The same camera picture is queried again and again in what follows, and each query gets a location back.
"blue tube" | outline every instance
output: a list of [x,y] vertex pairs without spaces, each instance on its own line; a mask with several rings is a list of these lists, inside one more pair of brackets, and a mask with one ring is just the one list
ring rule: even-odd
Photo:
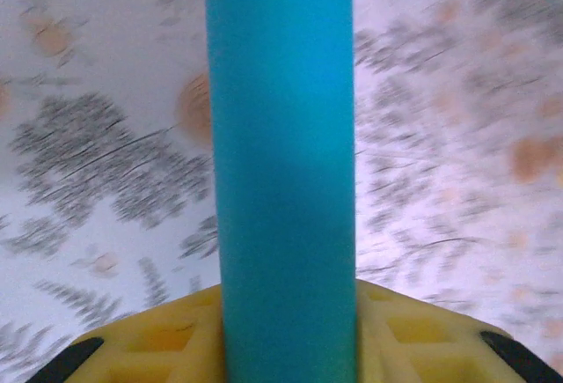
[[353,383],[352,0],[206,0],[230,383]]

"orange dot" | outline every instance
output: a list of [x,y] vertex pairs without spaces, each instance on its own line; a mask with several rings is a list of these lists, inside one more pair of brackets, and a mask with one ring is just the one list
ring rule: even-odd
[[522,302],[528,297],[529,294],[530,290],[528,288],[524,286],[518,286],[514,288],[514,290],[510,294],[510,298],[513,302]]
[[105,253],[98,257],[94,262],[94,271],[98,273],[106,273],[107,271],[115,268],[119,260],[114,253]]
[[543,328],[543,336],[547,339],[563,337],[563,319],[548,319],[544,322]]
[[440,5],[436,16],[443,24],[449,24],[459,17],[460,11],[461,2],[459,0],[448,0]]
[[464,114],[460,111],[459,103],[453,92],[441,91],[434,96],[433,104],[435,109],[446,116],[450,125],[459,125]]
[[563,113],[563,95],[552,95],[544,99],[537,108],[537,115],[542,119],[550,119]]
[[546,162],[548,166],[563,169],[563,137],[555,136],[545,141]]
[[38,34],[53,25],[55,21],[49,16],[25,14],[24,22],[33,34]]
[[489,272],[485,275],[483,281],[485,284],[497,284],[503,277],[504,275],[500,271]]
[[502,39],[502,33],[499,30],[493,29],[485,31],[479,37],[481,51],[489,51],[498,48],[502,44]]
[[526,232],[511,232],[508,236],[508,245],[513,249],[524,249],[528,246],[529,238]]
[[35,35],[35,43],[45,57],[52,57],[70,46],[72,35],[63,26],[53,24]]
[[503,57],[515,57],[525,53],[529,47],[521,42],[510,42],[502,48]]
[[8,114],[10,110],[10,91],[5,84],[0,83],[0,117]]
[[546,169],[546,151],[543,142],[526,137],[512,148],[512,173],[522,184],[535,182]]
[[554,269],[553,264],[547,260],[542,260],[537,264],[537,268],[542,271],[548,271]]
[[442,190],[442,200],[446,203],[459,201],[459,190],[457,188],[444,188]]
[[563,374],[563,352],[553,354],[549,360],[549,365],[559,374]]
[[212,144],[211,106],[208,74],[199,75],[184,87],[178,99],[176,114],[179,126],[198,143]]

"black rubber pad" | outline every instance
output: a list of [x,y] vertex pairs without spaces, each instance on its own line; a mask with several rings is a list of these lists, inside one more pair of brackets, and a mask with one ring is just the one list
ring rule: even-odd
[[563,377],[521,343],[494,332],[480,335],[526,383],[563,383]]
[[104,339],[101,337],[92,337],[70,345],[41,368],[27,383],[64,383],[103,344]]

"yellow plastic base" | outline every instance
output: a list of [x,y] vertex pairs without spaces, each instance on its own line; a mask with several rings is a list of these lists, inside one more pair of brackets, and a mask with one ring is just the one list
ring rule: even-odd
[[[360,383],[523,383],[479,338],[499,328],[358,281]],[[82,335],[105,342],[66,383],[224,383],[219,286]]]

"patterned floor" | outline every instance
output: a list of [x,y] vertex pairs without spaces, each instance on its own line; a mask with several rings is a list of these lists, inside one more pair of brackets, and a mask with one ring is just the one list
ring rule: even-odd
[[[218,283],[205,127],[182,115],[203,18],[3,0],[1,383]],[[358,276],[563,372],[563,0],[355,0],[355,45]]]

